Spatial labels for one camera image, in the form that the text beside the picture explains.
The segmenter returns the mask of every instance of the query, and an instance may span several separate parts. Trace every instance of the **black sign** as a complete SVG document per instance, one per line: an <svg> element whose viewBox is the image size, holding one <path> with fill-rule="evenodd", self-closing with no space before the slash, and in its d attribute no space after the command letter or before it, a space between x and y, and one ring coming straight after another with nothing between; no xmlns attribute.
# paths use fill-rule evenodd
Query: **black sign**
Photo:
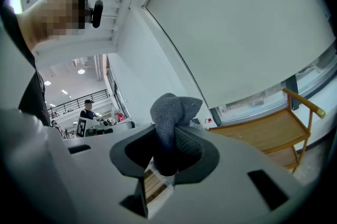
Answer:
<svg viewBox="0 0 337 224"><path fill-rule="evenodd" d="M77 125L77 136L84 137L86 120L79 119Z"/></svg>

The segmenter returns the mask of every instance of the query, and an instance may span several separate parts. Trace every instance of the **red object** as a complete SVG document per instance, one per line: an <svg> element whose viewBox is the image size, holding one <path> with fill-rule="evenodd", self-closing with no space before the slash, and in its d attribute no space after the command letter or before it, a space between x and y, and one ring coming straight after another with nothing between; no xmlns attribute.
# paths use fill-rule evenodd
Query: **red object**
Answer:
<svg viewBox="0 0 337 224"><path fill-rule="evenodd" d="M124 116L121 113L119 113L118 114L118 119L119 119L120 122L124 121Z"/></svg>

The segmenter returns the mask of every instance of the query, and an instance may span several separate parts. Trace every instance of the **black slot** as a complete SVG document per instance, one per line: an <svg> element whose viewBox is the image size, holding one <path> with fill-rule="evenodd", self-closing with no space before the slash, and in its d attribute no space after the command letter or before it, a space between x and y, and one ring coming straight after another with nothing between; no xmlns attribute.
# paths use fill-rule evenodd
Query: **black slot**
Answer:
<svg viewBox="0 0 337 224"><path fill-rule="evenodd" d="M145 200L145 190L144 190L144 179L139 179L135 194L127 196L122 202L121 205L127 209L133 211L134 213L147 218L147 206Z"/></svg>
<svg viewBox="0 0 337 224"><path fill-rule="evenodd" d="M76 154L76 153L86 151L86 150L89 150L89 149L91 149L91 147L87 144L82 144L82 145L79 145L79 146L76 146L76 147L68 148L70 154Z"/></svg>
<svg viewBox="0 0 337 224"><path fill-rule="evenodd" d="M109 134L109 133L113 133L113 129L106 129L104 130L104 134Z"/></svg>
<svg viewBox="0 0 337 224"><path fill-rule="evenodd" d="M270 210L276 209L288 200L288 197L263 170L251 171L248 176L268 204Z"/></svg>

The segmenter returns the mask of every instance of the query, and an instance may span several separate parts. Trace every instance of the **wooden cart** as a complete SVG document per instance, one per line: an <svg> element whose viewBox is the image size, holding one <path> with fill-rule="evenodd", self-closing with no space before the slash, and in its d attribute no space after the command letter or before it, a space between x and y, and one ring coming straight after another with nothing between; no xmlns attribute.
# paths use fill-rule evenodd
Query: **wooden cart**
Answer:
<svg viewBox="0 0 337 224"><path fill-rule="evenodd" d="M245 141L267 154L279 165L293 169L294 173L301 163L310 137L313 113L324 118L325 111L287 88L282 90L288 95L287 108L256 120L210 128L209 131ZM291 97L310 109L308 127L292 112ZM298 156L294 145L301 141L304 141L304 146Z"/></svg>

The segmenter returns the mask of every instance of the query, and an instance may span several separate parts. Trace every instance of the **man in black cap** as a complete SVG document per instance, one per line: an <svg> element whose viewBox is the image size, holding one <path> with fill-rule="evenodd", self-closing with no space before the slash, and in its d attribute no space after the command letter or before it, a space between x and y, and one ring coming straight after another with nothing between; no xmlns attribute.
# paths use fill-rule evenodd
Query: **man in black cap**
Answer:
<svg viewBox="0 0 337 224"><path fill-rule="evenodd" d="M80 117L88 118L91 120L96 120L97 115L91 110L93 108L93 101L92 100L85 100L84 101L84 110L81 111Z"/></svg>

